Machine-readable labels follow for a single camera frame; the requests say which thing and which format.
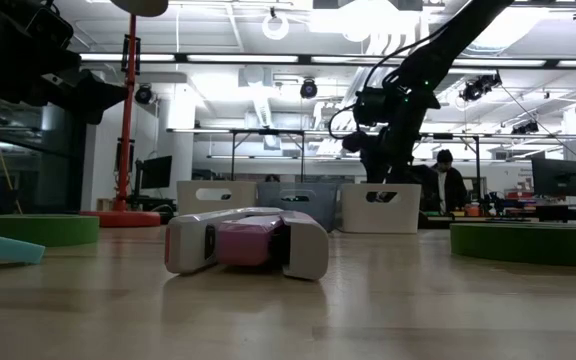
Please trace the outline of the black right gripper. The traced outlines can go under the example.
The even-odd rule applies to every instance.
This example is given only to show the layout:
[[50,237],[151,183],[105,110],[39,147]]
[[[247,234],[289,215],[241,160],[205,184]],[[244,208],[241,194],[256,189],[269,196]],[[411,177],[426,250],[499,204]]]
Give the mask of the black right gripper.
[[[368,183],[415,182],[411,162],[420,127],[421,108],[404,109],[402,114],[397,115],[395,122],[383,128],[377,136],[368,136],[363,140],[360,158]],[[385,201],[390,202],[396,196],[396,192],[388,192]],[[382,193],[368,192],[366,200],[370,203],[381,203]]]

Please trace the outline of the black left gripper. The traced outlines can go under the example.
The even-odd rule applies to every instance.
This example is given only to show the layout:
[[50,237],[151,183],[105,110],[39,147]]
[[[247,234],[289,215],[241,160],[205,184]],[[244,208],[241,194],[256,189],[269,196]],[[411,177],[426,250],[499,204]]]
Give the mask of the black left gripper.
[[[76,69],[80,64],[81,57],[77,53],[61,47],[33,48],[2,70],[0,98],[11,103],[45,105],[59,93],[58,86],[45,76],[56,76],[59,72]],[[69,111],[87,124],[99,125],[104,112],[127,97],[125,86],[106,83],[91,71],[82,70],[68,96]]]

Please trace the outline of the green tape roll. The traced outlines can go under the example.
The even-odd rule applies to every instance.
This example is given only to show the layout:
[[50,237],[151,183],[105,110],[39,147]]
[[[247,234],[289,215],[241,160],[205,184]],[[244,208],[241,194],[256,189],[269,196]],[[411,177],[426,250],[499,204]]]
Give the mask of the green tape roll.
[[450,246],[460,256],[576,266],[576,224],[455,223],[450,226]]
[[99,218],[79,215],[0,215],[0,236],[45,247],[96,243]]

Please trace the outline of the white and pink stapler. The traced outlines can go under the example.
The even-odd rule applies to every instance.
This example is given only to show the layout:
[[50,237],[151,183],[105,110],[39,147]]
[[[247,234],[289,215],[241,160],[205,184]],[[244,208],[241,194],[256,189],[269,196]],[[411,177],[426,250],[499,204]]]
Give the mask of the white and pink stapler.
[[329,237],[309,215],[247,207],[183,215],[165,231],[164,264],[173,274],[192,274],[215,264],[273,265],[287,277],[317,281],[328,270]]

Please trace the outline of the white plastic storage bin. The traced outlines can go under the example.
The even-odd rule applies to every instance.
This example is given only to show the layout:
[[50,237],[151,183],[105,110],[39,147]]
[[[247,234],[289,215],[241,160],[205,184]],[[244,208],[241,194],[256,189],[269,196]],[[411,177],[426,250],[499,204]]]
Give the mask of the white plastic storage bin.
[[[343,184],[343,230],[364,234],[416,234],[421,190],[418,184]],[[383,201],[368,202],[368,192],[381,192]],[[390,202],[385,201],[388,192],[397,193]]]
[[177,182],[180,215],[253,207],[257,184],[246,181],[192,180]]

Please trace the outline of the red desk lamp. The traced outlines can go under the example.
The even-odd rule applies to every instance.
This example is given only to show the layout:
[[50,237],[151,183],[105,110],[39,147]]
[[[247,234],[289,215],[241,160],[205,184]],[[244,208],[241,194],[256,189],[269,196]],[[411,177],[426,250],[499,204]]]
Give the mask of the red desk lamp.
[[136,83],[137,63],[140,60],[137,50],[137,18],[153,18],[162,15],[169,7],[169,0],[110,0],[110,2],[129,14],[129,29],[124,40],[121,58],[127,97],[123,103],[121,137],[118,142],[120,145],[119,176],[112,210],[81,212],[81,215],[96,217],[101,228],[156,227],[161,222],[158,213],[130,211],[128,208],[132,98]]

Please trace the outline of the person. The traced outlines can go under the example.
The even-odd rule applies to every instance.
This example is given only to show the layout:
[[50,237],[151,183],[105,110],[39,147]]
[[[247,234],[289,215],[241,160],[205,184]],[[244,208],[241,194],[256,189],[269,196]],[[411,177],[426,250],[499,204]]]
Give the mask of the person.
[[424,211],[447,214],[465,207],[467,189],[461,173],[452,164],[452,153],[441,150],[432,167],[420,167]]

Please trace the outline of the grey plastic storage bin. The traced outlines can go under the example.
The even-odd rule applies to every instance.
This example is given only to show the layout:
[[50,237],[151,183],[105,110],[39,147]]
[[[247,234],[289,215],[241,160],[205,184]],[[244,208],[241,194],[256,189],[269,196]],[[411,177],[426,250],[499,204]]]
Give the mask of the grey plastic storage bin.
[[[337,185],[333,183],[279,183],[264,182],[257,185],[257,204],[305,213],[317,221],[327,232],[335,228]],[[284,202],[282,197],[305,195],[309,202]]]

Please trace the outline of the black computer monitor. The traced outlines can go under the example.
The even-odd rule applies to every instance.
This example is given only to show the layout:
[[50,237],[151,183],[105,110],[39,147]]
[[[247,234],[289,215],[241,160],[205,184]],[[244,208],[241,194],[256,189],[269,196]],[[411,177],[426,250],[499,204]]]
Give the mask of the black computer monitor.
[[143,189],[167,188],[170,185],[172,157],[164,156],[138,161],[139,185]]
[[534,193],[539,196],[576,196],[576,161],[532,158]]

